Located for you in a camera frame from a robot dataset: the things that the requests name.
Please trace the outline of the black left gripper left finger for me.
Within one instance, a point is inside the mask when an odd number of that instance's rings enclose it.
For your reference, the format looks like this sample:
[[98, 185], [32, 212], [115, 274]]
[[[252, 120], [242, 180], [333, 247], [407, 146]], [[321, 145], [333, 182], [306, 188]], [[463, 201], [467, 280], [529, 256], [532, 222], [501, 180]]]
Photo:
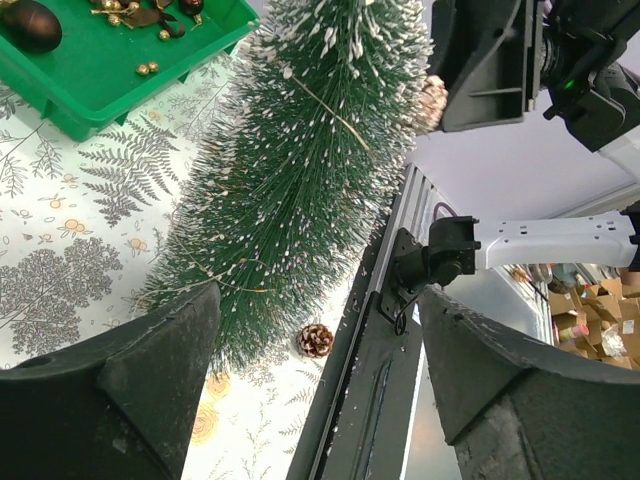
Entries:
[[207, 283], [2, 371], [2, 478], [180, 478], [219, 322]]

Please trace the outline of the pine cone front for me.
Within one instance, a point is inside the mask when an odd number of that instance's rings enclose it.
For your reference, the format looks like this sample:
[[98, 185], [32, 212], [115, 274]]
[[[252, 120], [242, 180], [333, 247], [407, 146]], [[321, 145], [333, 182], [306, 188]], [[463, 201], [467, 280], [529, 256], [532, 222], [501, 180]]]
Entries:
[[333, 349], [334, 334], [324, 324], [310, 324], [297, 334], [296, 345], [302, 356], [314, 359], [324, 358]]

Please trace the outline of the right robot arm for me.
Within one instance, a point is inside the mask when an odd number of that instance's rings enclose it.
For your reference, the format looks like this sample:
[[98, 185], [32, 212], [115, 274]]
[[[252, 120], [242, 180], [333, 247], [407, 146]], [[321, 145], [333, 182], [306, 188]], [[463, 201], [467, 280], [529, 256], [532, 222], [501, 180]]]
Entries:
[[[639, 33], [635, 1], [435, 1], [430, 73], [447, 91], [440, 133], [465, 140], [443, 185], [407, 166], [387, 220], [377, 289], [384, 307], [431, 285], [518, 264], [639, 265], [639, 204], [598, 211], [613, 193], [594, 162], [524, 130], [543, 117], [605, 169], [639, 181], [639, 77], [620, 63]], [[481, 144], [473, 130], [488, 133]]]

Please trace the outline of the brown ribbon gold berries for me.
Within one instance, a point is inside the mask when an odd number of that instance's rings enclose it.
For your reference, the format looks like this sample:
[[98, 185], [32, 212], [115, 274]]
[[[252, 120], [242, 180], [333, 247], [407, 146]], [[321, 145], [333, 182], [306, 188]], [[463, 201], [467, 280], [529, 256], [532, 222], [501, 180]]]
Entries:
[[160, 26], [158, 37], [162, 41], [181, 38], [186, 33], [185, 25], [172, 14], [172, 8], [189, 17], [200, 26], [204, 2], [200, 0], [154, 0], [154, 1], [92, 1], [92, 15], [101, 15], [112, 26], [124, 25], [129, 29]]

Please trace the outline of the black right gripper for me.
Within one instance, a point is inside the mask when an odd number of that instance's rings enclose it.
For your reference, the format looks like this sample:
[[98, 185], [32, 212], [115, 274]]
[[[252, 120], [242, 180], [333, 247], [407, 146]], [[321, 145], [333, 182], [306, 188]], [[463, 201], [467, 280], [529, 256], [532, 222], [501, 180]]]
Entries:
[[639, 75], [619, 58], [638, 32], [637, 1], [434, 1], [429, 73], [448, 92], [438, 129], [521, 122], [540, 83], [547, 120], [637, 120]]

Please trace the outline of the small green christmas tree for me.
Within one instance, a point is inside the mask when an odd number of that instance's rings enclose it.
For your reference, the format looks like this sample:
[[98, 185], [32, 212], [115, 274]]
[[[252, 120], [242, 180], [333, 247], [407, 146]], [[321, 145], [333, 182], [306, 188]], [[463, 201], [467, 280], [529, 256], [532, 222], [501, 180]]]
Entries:
[[396, 194], [433, 47], [419, 1], [272, 1], [236, 50], [163, 251], [157, 308], [214, 283], [210, 367], [256, 363], [320, 309]]

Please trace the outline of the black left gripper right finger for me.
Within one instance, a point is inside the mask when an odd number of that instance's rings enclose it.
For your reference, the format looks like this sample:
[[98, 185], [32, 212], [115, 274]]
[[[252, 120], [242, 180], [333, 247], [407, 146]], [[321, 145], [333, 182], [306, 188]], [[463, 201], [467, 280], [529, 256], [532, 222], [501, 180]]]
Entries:
[[543, 343], [436, 288], [419, 313], [462, 478], [638, 479], [638, 372]]

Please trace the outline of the pine cone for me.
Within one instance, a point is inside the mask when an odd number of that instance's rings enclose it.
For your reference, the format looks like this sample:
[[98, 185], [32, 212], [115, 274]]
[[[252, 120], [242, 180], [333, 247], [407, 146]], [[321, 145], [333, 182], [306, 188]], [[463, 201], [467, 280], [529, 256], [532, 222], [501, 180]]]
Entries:
[[423, 85], [420, 111], [415, 117], [414, 128], [419, 134], [427, 134], [439, 128], [448, 103], [448, 91], [437, 75], [429, 75]]
[[334, 334], [324, 324], [310, 324], [297, 334], [296, 345], [302, 356], [314, 359], [324, 358], [333, 349]]

